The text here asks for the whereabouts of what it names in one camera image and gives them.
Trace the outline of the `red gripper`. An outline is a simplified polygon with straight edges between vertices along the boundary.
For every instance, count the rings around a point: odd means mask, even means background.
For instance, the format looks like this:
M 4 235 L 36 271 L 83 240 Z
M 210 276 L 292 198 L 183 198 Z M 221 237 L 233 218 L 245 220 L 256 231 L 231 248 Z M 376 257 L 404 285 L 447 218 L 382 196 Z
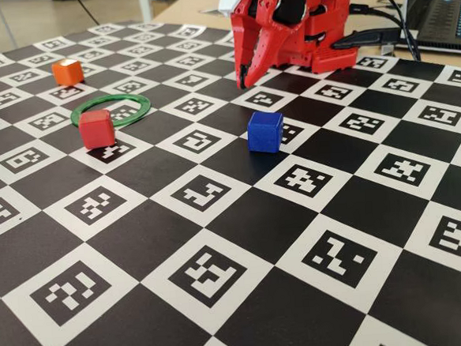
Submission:
M 309 0 L 229 0 L 229 9 L 237 86 L 245 89 L 262 78 L 290 31 L 307 20 Z

